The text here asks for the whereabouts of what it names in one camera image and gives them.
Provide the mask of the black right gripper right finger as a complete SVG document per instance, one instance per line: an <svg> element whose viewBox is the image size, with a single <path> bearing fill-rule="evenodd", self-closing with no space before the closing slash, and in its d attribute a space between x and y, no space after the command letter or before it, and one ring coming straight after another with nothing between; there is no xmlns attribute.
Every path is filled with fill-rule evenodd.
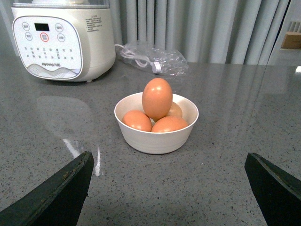
<svg viewBox="0 0 301 226"><path fill-rule="evenodd" d="M257 153L248 153L245 171L269 226L301 224L301 181Z"/></svg>

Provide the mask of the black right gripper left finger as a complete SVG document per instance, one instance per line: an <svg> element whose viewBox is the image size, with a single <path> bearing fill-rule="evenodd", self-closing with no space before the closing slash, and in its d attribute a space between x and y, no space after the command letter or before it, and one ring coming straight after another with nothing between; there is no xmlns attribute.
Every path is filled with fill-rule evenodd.
<svg viewBox="0 0 301 226"><path fill-rule="evenodd" d="M75 226L88 195L94 159L83 152L1 211L2 226Z"/></svg>

